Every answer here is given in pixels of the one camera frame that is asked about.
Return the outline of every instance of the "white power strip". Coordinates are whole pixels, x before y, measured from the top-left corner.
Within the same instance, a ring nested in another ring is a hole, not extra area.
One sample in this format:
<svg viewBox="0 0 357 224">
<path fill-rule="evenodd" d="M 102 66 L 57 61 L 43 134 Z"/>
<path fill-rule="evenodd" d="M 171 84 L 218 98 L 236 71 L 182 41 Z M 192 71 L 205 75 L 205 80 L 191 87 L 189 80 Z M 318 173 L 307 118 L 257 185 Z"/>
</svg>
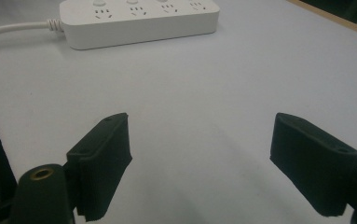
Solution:
<svg viewBox="0 0 357 224">
<path fill-rule="evenodd" d="M 212 0 L 66 0 L 62 27 L 73 49 L 95 49 L 213 33 Z"/>
</svg>

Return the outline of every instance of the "power switch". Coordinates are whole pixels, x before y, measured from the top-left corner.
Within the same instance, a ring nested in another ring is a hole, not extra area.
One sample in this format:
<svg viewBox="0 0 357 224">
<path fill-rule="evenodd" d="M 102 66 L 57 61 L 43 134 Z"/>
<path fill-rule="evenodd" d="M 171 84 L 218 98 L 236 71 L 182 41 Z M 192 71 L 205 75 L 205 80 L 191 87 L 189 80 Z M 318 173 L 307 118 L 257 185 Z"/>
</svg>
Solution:
<svg viewBox="0 0 357 224">
<path fill-rule="evenodd" d="M 138 0 L 128 0 L 128 3 L 134 5 L 138 3 Z"/>
<path fill-rule="evenodd" d="M 93 1 L 93 5 L 94 6 L 96 6 L 96 7 L 103 7 L 103 6 L 105 6 L 105 2 L 104 2 L 104 0 L 94 0 Z"/>
</svg>

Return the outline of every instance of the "power strip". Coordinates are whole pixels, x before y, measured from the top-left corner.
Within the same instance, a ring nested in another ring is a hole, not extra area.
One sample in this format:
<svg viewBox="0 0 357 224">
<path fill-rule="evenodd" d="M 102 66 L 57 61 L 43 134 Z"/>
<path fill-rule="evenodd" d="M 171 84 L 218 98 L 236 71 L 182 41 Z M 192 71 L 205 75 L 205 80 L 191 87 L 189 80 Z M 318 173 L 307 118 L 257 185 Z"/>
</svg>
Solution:
<svg viewBox="0 0 357 224">
<path fill-rule="evenodd" d="M 219 6 L 212 0 L 66 0 L 62 27 L 73 49 L 213 33 Z"/>
</svg>

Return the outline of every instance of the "screw hole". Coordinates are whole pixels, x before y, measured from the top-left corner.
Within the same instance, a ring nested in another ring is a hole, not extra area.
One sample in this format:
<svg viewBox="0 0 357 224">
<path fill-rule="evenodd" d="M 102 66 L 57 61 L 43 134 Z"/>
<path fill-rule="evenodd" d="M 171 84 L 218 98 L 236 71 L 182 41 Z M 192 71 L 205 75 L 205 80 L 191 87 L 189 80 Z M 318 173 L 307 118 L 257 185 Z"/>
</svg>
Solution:
<svg viewBox="0 0 357 224">
<path fill-rule="evenodd" d="M 33 172 L 30 176 L 32 180 L 42 180 L 50 177 L 53 174 L 53 169 L 43 168 Z"/>
</svg>

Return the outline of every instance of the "power cord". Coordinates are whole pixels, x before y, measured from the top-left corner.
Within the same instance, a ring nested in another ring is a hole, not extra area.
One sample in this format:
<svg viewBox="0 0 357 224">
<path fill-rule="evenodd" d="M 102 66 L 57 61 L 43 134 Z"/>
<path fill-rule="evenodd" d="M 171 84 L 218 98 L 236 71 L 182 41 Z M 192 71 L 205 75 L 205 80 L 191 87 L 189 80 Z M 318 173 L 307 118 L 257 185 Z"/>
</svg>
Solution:
<svg viewBox="0 0 357 224">
<path fill-rule="evenodd" d="M 47 20 L 41 22 L 26 22 L 0 26 L 0 34 L 12 31 L 33 29 L 49 29 L 50 31 L 64 32 L 62 29 L 62 22 L 60 20 Z"/>
</svg>

